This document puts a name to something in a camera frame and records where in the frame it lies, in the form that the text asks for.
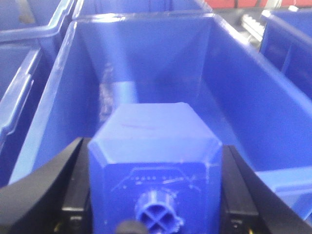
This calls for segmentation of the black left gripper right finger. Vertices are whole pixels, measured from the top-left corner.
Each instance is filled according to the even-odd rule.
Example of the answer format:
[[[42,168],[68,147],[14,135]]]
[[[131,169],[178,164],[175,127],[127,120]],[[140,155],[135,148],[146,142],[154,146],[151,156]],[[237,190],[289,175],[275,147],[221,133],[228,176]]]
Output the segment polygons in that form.
[[[310,234],[312,228],[255,174],[233,145],[222,152],[221,233]]]

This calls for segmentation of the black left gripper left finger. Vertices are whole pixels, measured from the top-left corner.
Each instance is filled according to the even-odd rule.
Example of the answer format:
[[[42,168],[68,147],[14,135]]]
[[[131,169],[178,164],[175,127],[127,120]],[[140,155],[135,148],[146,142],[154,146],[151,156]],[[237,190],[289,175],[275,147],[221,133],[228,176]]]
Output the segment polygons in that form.
[[[2,234],[89,234],[89,138],[0,190]]]

